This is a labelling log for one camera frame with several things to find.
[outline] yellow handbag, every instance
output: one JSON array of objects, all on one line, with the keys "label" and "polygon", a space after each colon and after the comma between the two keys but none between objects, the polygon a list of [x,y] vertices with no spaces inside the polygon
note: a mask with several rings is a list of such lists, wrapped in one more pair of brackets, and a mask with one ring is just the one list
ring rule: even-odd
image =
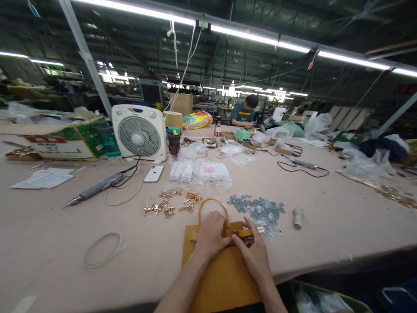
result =
[{"label": "yellow handbag", "polygon": [[[185,227],[182,267],[195,249],[195,242],[201,227],[201,210],[209,200],[217,201],[225,212],[226,226],[223,230],[223,237],[231,237],[232,234],[238,237],[252,235],[250,229],[243,229],[243,222],[229,222],[227,210],[220,201],[207,198],[200,205],[199,224]],[[238,247],[229,246],[208,264],[197,287],[190,313],[220,312],[261,301],[258,285],[250,275],[242,253]]]}]

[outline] man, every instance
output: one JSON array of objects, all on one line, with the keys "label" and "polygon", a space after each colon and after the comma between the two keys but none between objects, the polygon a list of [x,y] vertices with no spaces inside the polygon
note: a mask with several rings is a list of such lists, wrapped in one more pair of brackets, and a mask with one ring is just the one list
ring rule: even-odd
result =
[{"label": "man", "polygon": [[189,311],[195,291],[208,263],[229,245],[236,245],[258,284],[266,313],[288,313],[269,269],[268,252],[261,234],[254,223],[244,217],[243,226],[250,228],[253,238],[243,242],[233,235],[222,238],[225,218],[218,212],[210,212],[201,225],[194,252],[181,270],[154,313],[186,313]]},{"label": "man", "polygon": [[258,101],[258,96],[249,95],[244,103],[236,104],[230,115],[232,125],[251,129],[253,127],[253,109],[257,107]]}]

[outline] fluorescent light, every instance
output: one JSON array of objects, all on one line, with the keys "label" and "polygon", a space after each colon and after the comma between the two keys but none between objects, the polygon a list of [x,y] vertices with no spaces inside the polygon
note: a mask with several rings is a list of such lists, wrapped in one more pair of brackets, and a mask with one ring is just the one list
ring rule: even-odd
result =
[{"label": "fluorescent light", "polygon": [[353,63],[357,65],[362,65],[365,67],[375,68],[377,70],[388,70],[390,68],[388,65],[384,65],[381,63],[369,62],[369,61],[365,61],[361,59],[355,59],[351,57],[342,56],[340,54],[334,54],[334,53],[329,53],[329,52],[324,52],[324,51],[320,51],[318,55],[321,57],[329,58],[329,59],[334,59],[334,60],[344,61],[344,62]]},{"label": "fluorescent light", "polygon": [[184,17],[179,17],[176,15],[158,12],[154,10],[149,10],[149,9],[137,7],[134,5],[124,4],[120,2],[108,1],[108,0],[73,0],[73,1],[93,4],[93,5],[97,5],[100,7],[107,7],[110,9],[116,9],[120,11],[131,12],[131,13],[146,15],[149,17],[156,17],[156,18],[160,18],[163,20],[174,21],[176,23],[195,26],[195,20],[192,20],[192,19],[187,19]]},{"label": "fluorescent light", "polygon": [[274,39],[269,39],[269,38],[265,38],[265,37],[261,37],[261,36],[257,36],[257,35],[253,35],[251,33],[248,32],[241,32],[238,30],[232,30],[229,28],[224,28],[224,27],[220,27],[220,26],[216,26],[216,25],[212,25],[211,26],[211,30],[218,32],[218,33],[224,33],[227,35],[232,35],[232,36],[236,36],[236,37],[240,37],[243,39],[249,39],[249,40],[253,40],[253,41],[257,41],[260,43],[267,43],[273,46],[278,45],[278,41],[274,40]]},{"label": "fluorescent light", "polygon": [[303,96],[303,97],[308,96],[306,93],[293,93],[293,92],[290,92],[290,94],[293,94],[295,96]]},{"label": "fluorescent light", "polygon": [[271,92],[275,92],[275,93],[287,93],[286,91],[283,91],[283,90],[275,90],[275,89],[267,89],[267,91],[271,91]]},{"label": "fluorescent light", "polygon": [[29,58],[28,56],[25,56],[24,54],[17,54],[17,53],[10,53],[10,52],[0,52],[0,55],[6,55],[9,57],[24,57]]},{"label": "fluorescent light", "polygon": [[261,88],[261,87],[252,87],[252,86],[246,86],[246,85],[243,85],[243,86],[236,86],[235,88],[246,88],[246,89],[256,89],[256,90],[262,90],[262,88]]},{"label": "fluorescent light", "polygon": [[58,63],[58,62],[49,62],[49,61],[42,61],[42,60],[32,60],[30,59],[31,62],[33,63],[43,63],[43,64],[51,64],[51,65],[60,65],[60,66],[64,66],[62,63]]},{"label": "fluorescent light", "polygon": [[278,42],[278,47],[289,49],[289,50],[295,50],[295,51],[302,52],[302,53],[310,52],[310,48],[293,45],[291,43],[286,43],[284,41]]},{"label": "fluorescent light", "polygon": [[105,74],[105,73],[99,73],[99,75],[103,75],[103,76],[110,76],[110,77],[114,77],[114,78],[119,78],[119,79],[136,79],[134,77],[129,77],[129,76],[120,76],[120,75],[112,75],[112,74]]},{"label": "fluorescent light", "polygon": [[393,73],[396,73],[396,74],[400,74],[400,75],[417,77],[417,72],[410,71],[410,70],[406,70],[406,69],[402,69],[402,68],[394,69],[392,72]]}]

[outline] hand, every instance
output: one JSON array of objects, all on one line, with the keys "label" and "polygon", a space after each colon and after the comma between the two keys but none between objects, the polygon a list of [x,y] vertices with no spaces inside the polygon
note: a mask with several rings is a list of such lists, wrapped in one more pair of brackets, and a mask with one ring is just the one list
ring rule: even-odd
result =
[{"label": "hand", "polygon": [[248,237],[245,242],[243,242],[236,235],[232,235],[232,239],[242,252],[243,259],[248,266],[249,272],[259,285],[264,280],[272,279],[271,270],[269,268],[268,252],[266,250],[265,242],[255,224],[245,216],[244,219],[245,222],[243,223],[243,226],[252,230],[253,238]]},{"label": "hand", "polygon": [[246,123],[245,123],[245,127],[246,127],[247,129],[252,129],[252,128],[253,128],[253,122],[246,122]]},{"label": "hand", "polygon": [[212,211],[201,224],[194,252],[207,261],[213,259],[226,246],[233,243],[230,237],[222,238],[226,219],[218,212]]}]

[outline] white smartphone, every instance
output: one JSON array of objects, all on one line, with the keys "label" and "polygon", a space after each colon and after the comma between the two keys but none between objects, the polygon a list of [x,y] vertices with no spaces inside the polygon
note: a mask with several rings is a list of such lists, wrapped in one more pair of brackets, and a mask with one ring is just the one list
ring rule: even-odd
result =
[{"label": "white smartphone", "polygon": [[144,183],[156,183],[158,182],[159,178],[161,177],[162,171],[164,169],[163,165],[154,165],[149,170],[148,175],[146,175],[144,179]]}]

